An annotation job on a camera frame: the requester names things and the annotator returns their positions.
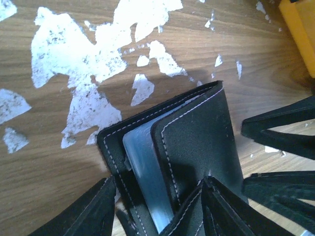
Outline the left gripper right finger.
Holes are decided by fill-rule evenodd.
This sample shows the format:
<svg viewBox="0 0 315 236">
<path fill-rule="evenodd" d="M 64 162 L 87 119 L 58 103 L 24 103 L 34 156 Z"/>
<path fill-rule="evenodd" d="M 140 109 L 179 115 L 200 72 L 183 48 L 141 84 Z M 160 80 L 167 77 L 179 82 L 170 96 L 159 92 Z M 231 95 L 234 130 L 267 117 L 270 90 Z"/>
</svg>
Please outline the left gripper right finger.
<svg viewBox="0 0 315 236">
<path fill-rule="evenodd" d="M 201 201 L 207 236 L 291 236 L 214 177 L 203 179 Z"/>
</svg>

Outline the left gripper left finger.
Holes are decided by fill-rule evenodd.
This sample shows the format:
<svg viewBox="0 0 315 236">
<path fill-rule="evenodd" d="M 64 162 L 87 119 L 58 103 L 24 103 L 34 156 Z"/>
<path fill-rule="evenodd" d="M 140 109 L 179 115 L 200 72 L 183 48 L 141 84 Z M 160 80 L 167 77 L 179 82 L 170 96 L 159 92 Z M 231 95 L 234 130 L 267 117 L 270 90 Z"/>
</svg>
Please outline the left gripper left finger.
<svg viewBox="0 0 315 236">
<path fill-rule="evenodd" d="M 116 186 L 103 178 L 31 236 L 110 236 L 113 229 Z"/>
</svg>

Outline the black leather card holder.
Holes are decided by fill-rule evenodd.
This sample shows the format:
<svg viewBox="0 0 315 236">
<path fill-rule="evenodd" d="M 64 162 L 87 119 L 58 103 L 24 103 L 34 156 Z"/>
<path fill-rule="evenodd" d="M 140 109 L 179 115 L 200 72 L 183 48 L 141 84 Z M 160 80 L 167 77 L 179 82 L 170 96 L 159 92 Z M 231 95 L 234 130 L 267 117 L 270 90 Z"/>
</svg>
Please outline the black leather card holder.
<svg viewBox="0 0 315 236">
<path fill-rule="evenodd" d="M 222 81 L 207 83 L 103 129 L 128 236 L 202 236 L 202 181 L 242 196 L 243 174 Z"/>
</svg>

